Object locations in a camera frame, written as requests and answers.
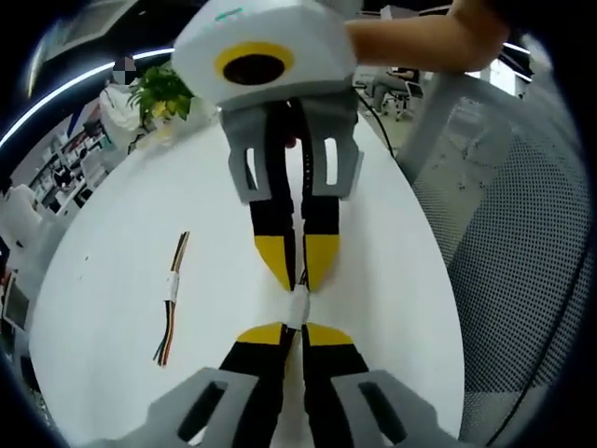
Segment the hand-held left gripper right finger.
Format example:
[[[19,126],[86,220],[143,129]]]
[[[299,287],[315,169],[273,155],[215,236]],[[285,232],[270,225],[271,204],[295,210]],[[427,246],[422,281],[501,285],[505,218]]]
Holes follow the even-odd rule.
[[[316,447],[460,447],[435,408],[385,370],[371,370],[343,331],[302,326],[304,407]]]

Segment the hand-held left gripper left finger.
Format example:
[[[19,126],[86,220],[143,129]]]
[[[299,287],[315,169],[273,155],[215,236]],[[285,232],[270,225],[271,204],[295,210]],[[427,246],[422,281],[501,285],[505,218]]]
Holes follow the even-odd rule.
[[[203,368],[149,407],[149,447],[268,447],[283,407],[293,330],[282,322],[251,328],[217,369]]]

